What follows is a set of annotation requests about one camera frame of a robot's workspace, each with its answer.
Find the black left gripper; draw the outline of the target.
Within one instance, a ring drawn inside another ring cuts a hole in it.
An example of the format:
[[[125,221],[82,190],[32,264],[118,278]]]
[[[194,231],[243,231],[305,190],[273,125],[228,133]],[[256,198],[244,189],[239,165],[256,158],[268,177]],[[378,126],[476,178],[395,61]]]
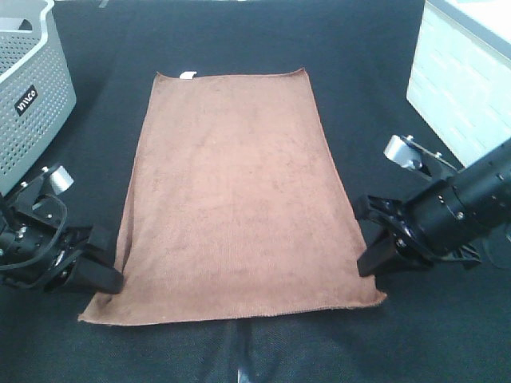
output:
[[[70,227],[69,209],[44,180],[36,176],[11,197],[1,196],[1,284],[119,294],[123,274],[94,262],[91,253],[109,250],[111,231]]]

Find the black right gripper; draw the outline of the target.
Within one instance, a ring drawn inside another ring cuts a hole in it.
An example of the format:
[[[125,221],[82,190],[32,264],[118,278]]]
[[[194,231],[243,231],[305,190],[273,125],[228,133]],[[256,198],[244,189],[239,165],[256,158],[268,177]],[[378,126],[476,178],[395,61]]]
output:
[[[445,181],[405,202],[362,195],[354,201],[354,215],[357,221],[382,226],[377,239],[357,260],[360,277],[429,270],[435,263],[460,263],[466,269],[481,263],[470,244],[477,238],[474,225]]]

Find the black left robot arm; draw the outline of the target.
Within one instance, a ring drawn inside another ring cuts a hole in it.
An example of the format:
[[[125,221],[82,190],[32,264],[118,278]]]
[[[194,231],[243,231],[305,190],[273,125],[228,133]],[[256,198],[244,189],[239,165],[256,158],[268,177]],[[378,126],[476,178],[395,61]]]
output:
[[[45,292],[118,294],[124,277],[107,257],[109,233],[69,225],[45,176],[1,198],[1,284]]]

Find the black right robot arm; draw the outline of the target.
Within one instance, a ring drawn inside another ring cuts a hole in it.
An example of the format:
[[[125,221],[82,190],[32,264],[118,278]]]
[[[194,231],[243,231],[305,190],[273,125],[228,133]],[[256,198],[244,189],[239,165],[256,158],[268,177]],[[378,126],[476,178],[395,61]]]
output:
[[[353,203],[358,221],[382,228],[358,257],[359,275],[429,270],[436,263],[466,269],[480,264],[473,241],[510,222],[510,142],[461,169],[412,136],[393,135],[384,154],[428,185],[406,200],[362,195]]]

